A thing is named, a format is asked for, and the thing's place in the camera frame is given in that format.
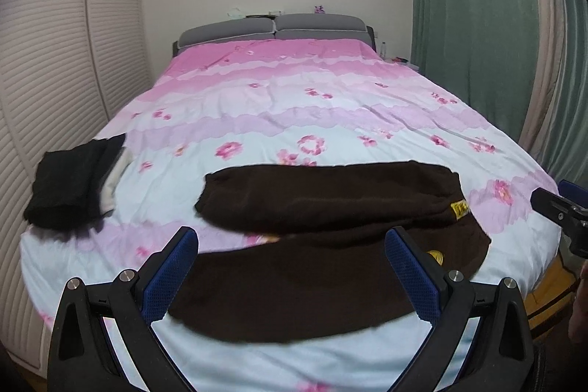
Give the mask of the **green curtain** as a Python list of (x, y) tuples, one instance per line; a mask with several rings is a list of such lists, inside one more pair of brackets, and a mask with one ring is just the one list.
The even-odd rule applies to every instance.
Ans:
[(413, 62), (555, 179), (587, 181), (587, 0), (413, 0)]

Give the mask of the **white louvered wardrobe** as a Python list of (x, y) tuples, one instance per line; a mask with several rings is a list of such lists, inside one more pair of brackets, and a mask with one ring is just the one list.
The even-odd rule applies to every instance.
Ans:
[(152, 83), (140, 0), (1, 0), (1, 342), (37, 375), (50, 332), (19, 248), (36, 166), (89, 140)]

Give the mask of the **folded white garment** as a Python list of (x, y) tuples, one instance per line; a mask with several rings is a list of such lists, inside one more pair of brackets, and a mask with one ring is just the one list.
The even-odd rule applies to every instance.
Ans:
[(105, 180), (102, 184), (100, 195), (98, 199), (100, 202), (98, 206), (100, 206), (100, 213), (103, 216), (108, 216), (112, 213), (113, 210), (116, 208), (116, 187), (118, 187), (119, 182), (123, 177), (123, 173), (125, 173), (126, 169), (133, 163), (133, 153), (130, 152), (129, 149), (123, 147), (121, 153), (119, 154), (118, 158), (114, 165), (112, 165), (111, 169), (108, 172), (108, 175), (105, 176)]

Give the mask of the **grey padded headboard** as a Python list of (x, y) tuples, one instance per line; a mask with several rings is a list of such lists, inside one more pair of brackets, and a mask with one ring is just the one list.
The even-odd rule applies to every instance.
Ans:
[(189, 29), (172, 44), (172, 56), (201, 44), (268, 39), (355, 39), (378, 51), (374, 29), (358, 17), (299, 13), (254, 15)]

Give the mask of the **folded black garment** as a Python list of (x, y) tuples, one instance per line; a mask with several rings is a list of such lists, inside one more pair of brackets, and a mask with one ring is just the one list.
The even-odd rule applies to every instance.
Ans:
[(119, 134), (46, 152), (37, 166), (24, 220), (68, 233), (102, 219), (102, 188), (123, 154), (125, 140), (126, 135)]

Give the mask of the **small clear bottle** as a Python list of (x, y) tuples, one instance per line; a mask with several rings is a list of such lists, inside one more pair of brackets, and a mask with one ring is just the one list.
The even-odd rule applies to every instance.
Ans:
[(387, 58), (387, 43), (385, 41), (381, 44), (380, 56), (383, 60)]

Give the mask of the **pink floral bed quilt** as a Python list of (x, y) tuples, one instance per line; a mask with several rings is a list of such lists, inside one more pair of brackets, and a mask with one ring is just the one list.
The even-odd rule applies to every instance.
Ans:
[(133, 163), (101, 230), (68, 240), (30, 229), (21, 267), (47, 326), (70, 278), (105, 283), (137, 269), (190, 226), (206, 251), (258, 246), (196, 215), (206, 174), (229, 166), (417, 160), (458, 173), (490, 236), (481, 283), (510, 277), (523, 292), (542, 280), (559, 229), (529, 198), (554, 181), (508, 135), (458, 97), (356, 40), (206, 44), (178, 55), (155, 86), (103, 129), (123, 134)]

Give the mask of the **dark brown corduroy pants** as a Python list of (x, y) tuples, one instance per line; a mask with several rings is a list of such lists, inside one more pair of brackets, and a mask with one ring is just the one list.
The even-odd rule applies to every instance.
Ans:
[(333, 336), (410, 313), (385, 255), (392, 228), (467, 277), (490, 248), (458, 175), (415, 161), (225, 168), (205, 177), (196, 212), (264, 238), (199, 255), (169, 308), (186, 327), (228, 342)]

